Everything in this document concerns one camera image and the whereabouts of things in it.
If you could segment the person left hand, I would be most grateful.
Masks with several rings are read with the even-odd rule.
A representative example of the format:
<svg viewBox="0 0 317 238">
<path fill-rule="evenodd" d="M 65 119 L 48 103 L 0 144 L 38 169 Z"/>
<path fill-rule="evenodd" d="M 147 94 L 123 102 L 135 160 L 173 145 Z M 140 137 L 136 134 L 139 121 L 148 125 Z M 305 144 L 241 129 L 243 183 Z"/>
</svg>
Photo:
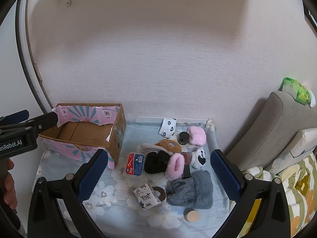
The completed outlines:
<svg viewBox="0 0 317 238">
<path fill-rule="evenodd" d="M 4 184 L 4 202 L 10 206 L 12 210 L 15 210 L 17 207 L 17 196 L 16 196 L 16 190 L 14 188 L 14 179 L 12 177 L 12 174 L 9 173 L 10 170 L 14 168 L 14 162 L 7 158 L 7 172 L 5 174 L 5 178 L 3 181 Z"/>
</svg>

